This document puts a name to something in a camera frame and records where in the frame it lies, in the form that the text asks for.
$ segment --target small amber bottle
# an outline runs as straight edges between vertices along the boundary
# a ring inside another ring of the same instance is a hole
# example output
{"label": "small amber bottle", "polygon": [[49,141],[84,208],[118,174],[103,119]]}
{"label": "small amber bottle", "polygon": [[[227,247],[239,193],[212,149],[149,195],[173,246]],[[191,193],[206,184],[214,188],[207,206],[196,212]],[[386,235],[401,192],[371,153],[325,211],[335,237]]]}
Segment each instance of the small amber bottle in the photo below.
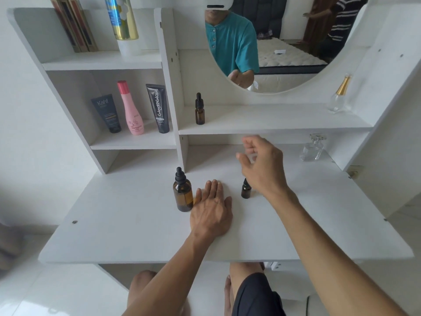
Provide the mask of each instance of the small amber bottle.
{"label": "small amber bottle", "polygon": [[244,183],[241,188],[241,197],[250,198],[250,195],[251,195],[251,186],[248,184],[247,179],[244,179]]}
{"label": "small amber bottle", "polygon": [[192,183],[186,178],[181,167],[177,167],[173,190],[176,196],[177,208],[182,212],[190,211],[193,208]]}
{"label": "small amber bottle", "polygon": [[196,124],[203,125],[205,123],[205,109],[203,108],[203,99],[200,93],[197,93],[196,96]]}

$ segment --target pink cap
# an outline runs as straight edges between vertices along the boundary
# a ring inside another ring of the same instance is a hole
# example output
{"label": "pink cap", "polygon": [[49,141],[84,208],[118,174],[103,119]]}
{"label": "pink cap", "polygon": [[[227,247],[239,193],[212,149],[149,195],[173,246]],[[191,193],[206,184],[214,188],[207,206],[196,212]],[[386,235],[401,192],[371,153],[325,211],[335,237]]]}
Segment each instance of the pink cap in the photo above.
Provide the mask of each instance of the pink cap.
{"label": "pink cap", "polygon": [[127,85],[126,81],[118,81],[117,82],[118,90],[120,91],[120,94],[129,94],[129,86]]}

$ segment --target round mirror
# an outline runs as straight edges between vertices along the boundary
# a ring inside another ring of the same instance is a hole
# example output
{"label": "round mirror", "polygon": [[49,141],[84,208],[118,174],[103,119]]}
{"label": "round mirror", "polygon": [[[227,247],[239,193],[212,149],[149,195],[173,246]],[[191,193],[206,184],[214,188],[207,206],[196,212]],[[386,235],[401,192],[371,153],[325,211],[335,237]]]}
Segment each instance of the round mirror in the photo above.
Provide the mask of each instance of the round mirror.
{"label": "round mirror", "polygon": [[339,54],[367,1],[234,0],[229,10],[205,11],[209,49],[240,87],[290,90]]}

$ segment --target person in striped shirt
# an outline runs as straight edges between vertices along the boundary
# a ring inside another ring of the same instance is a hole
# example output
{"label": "person in striped shirt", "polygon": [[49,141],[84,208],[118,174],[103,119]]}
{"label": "person in striped shirt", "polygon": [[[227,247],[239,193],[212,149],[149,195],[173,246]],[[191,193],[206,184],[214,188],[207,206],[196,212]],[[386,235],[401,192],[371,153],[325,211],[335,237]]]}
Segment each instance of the person in striped shirt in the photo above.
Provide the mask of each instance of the person in striped shirt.
{"label": "person in striped shirt", "polygon": [[318,19],[327,15],[336,15],[334,25],[326,38],[317,46],[319,58],[333,60],[345,45],[358,12],[368,0],[339,0],[330,9],[319,13],[305,13],[303,16]]}

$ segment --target striped shirt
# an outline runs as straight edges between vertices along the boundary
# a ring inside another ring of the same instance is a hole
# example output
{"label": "striped shirt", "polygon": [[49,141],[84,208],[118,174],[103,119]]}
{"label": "striped shirt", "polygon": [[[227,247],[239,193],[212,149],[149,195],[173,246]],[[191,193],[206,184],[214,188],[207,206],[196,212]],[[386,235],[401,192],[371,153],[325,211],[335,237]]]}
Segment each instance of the striped shirt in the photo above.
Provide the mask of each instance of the striped shirt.
{"label": "striped shirt", "polygon": [[365,0],[339,0],[330,8],[332,13],[336,14],[335,23],[328,34],[333,41],[346,40],[359,10],[365,3]]}

